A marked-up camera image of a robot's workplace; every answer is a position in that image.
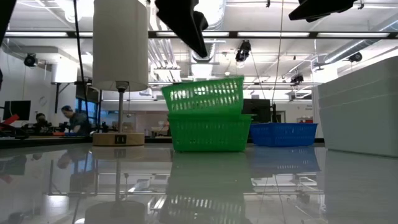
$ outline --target person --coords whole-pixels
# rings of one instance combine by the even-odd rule
[[[73,112],[68,105],[61,108],[63,115],[69,119],[69,129],[78,135],[90,135],[91,125],[87,120],[87,116],[83,113]]]
[[[37,123],[34,124],[35,133],[47,133],[51,131],[50,127],[52,124],[45,119],[43,113],[38,113],[36,115],[36,122]]]

